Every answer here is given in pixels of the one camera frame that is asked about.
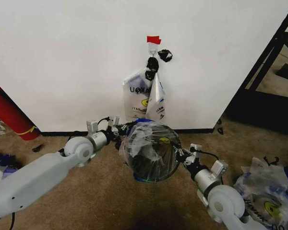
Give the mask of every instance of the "brown carpet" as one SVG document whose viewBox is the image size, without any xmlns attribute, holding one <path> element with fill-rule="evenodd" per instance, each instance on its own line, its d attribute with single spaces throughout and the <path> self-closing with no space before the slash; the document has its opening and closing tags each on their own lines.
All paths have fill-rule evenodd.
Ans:
<svg viewBox="0 0 288 230">
<path fill-rule="evenodd" d="M 288 163 L 288 136 L 222 118 L 224 135 L 180 134 L 184 147 L 203 145 L 230 168 L 224 183 L 241 174 L 253 156 L 281 158 Z M 0 136 L 0 153 L 15 154 L 28 164 L 43 154 L 56 152 L 67 137 L 38 137 L 29 142 L 9 133 Z M 44 144 L 39 153 L 32 148 Z M 202 162 L 211 167 L 210 157 Z M 11 216 L 0 220 L 8 230 Z M 14 230 L 215 230 L 226 229 L 214 222 L 196 195 L 196 185 L 181 165 L 169 179 L 159 183 L 135 181 L 132 172 L 110 144 L 102 155 L 84 168 L 74 168 L 67 178 L 34 204 L 16 213 Z"/>
</svg>

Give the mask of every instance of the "red tape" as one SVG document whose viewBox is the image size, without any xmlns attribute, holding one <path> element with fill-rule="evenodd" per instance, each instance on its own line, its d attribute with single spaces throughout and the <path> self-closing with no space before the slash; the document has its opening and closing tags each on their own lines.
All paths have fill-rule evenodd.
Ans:
<svg viewBox="0 0 288 230">
<path fill-rule="evenodd" d="M 161 39 L 159 39 L 159 36 L 147 36 L 147 42 L 159 45 L 161 43 Z"/>
</svg>

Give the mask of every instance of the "white plastic bag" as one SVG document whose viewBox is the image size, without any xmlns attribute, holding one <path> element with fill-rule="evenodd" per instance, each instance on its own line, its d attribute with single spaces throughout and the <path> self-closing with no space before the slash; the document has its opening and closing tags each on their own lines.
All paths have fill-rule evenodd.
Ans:
<svg viewBox="0 0 288 230">
<path fill-rule="evenodd" d="M 145 78 L 146 69 L 123 81 L 125 115 L 128 121 L 147 118 L 163 121 L 165 93 L 158 73 L 153 80 Z"/>
<path fill-rule="evenodd" d="M 153 81 L 145 78 L 146 69 L 123 81 L 126 119 L 145 118 Z"/>
<path fill-rule="evenodd" d="M 152 90 L 148 100 L 146 118 L 153 121 L 163 121 L 165 116 L 165 93 L 158 73 L 155 74 Z"/>
</svg>

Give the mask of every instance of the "baseboard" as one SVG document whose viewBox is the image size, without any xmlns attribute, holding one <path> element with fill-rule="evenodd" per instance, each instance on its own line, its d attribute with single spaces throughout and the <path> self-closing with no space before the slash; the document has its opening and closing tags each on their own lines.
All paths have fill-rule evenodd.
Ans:
<svg viewBox="0 0 288 230">
<path fill-rule="evenodd" d="M 87 131 L 72 131 L 72 132 L 41 132 L 44 137 L 69 137 L 69 136 L 86 136 Z"/>
<path fill-rule="evenodd" d="M 175 129 L 176 133 L 212 133 L 213 128 L 192 128 L 192 129 Z M 73 132 L 41 132 L 44 137 L 69 137 L 69 136 L 86 136 L 85 131 Z"/>
<path fill-rule="evenodd" d="M 174 129 L 176 133 L 212 133 L 214 128 Z"/>
</svg>

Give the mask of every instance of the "red fire extinguisher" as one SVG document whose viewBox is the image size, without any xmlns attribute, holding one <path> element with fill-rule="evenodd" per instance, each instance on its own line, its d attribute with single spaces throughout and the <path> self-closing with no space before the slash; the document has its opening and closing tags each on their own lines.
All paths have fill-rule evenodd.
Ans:
<svg viewBox="0 0 288 230">
<path fill-rule="evenodd" d="M 8 99 L 1 88 L 0 119 L 23 140 L 33 140 L 39 136 L 37 127 Z"/>
</svg>

